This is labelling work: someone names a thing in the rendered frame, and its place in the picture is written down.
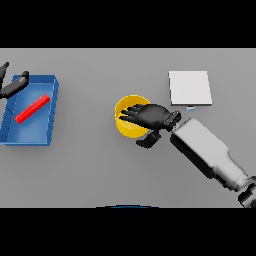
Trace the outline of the pale square measuring scale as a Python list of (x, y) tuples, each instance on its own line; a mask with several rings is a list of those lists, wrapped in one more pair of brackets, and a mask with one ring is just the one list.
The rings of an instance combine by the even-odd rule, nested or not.
[(169, 71), (172, 106), (211, 106), (212, 96), (206, 71)]

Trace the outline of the blue tray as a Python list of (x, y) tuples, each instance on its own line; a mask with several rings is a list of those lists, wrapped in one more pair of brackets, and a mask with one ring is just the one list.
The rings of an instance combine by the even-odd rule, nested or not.
[(58, 89), (55, 75), (31, 75), (29, 84), (6, 100), (0, 123), (0, 144), (49, 146)]

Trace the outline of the red beaker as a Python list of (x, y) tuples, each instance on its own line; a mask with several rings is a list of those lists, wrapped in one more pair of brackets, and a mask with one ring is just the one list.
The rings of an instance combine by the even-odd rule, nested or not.
[(45, 106), (50, 101), (50, 97), (46, 94), (40, 96), (36, 101), (31, 103), (26, 109), (21, 111), (18, 115), (14, 117), (14, 120), (21, 124), (33, 114), (35, 114), (39, 109)]

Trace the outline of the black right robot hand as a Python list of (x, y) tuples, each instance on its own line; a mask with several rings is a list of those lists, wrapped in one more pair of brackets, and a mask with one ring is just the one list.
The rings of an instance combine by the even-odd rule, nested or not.
[(158, 104), (135, 104), (121, 113), (120, 120), (151, 130), (145, 139), (136, 141), (138, 146), (146, 149), (153, 147), (161, 138), (161, 130), (171, 132), (182, 118), (179, 111), (170, 112)]

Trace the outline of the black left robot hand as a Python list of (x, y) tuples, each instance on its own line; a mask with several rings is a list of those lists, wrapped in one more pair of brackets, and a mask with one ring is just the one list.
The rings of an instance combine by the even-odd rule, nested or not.
[(8, 67), (8, 62), (5, 62), (2, 66), (0, 66), (0, 99), (11, 98), (29, 84), (29, 72), (24, 71), (18, 79), (3, 87), (3, 81)]

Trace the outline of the yellow bowl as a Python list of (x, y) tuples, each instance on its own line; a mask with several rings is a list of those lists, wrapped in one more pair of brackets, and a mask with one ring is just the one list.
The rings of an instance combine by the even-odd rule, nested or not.
[(128, 95), (118, 101), (114, 109), (114, 118), (116, 127), (123, 136), (128, 138), (139, 138), (148, 132), (146, 128), (121, 120), (120, 116), (122, 116), (121, 111), (126, 110), (128, 107), (132, 107), (135, 104), (145, 105), (149, 103), (150, 101), (148, 99), (139, 95)]

